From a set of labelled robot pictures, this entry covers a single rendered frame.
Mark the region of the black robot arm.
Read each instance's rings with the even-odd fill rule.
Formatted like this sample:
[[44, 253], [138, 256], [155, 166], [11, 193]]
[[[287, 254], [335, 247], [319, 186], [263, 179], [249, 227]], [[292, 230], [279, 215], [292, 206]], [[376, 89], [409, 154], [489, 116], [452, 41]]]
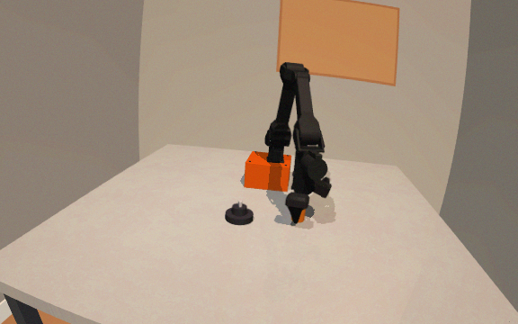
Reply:
[[328, 168], [319, 153], [325, 152], [325, 143], [319, 122], [313, 114], [309, 71], [303, 64], [284, 62], [281, 64], [280, 75], [283, 86], [277, 118], [271, 123], [264, 138], [264, 143], [269, 146], [267, 162], [284, 164], [284, 146], [290, 146], [292, 137], [289, 118], [296, 96], [297, 121], [293, 126], [296, 149], [294, 167], [311, 178], [308, 182], [308, 194], [313, 191], [326, 198], [332, 185], [329, 184], [330, 178], [325, 177]]

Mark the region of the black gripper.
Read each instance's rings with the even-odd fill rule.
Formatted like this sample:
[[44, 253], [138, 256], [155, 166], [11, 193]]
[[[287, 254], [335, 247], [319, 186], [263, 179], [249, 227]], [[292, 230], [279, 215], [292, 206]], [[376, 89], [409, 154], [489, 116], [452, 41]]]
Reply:
[[309, 178], [303, 171], [298, 170], [294, 167], [294, 171], [292, 173], [293, 176], [293, 184], [291, 186], [291, 190], [294, 190], [294, 193], [291, 192], [287, 199], [286, 205], [289, 209], [290, 216], [293, 219], [294, 223], [299, 222], [300, 214], [303, 210], [306, 210], [309, 205], [309, 193], [307, 193]]

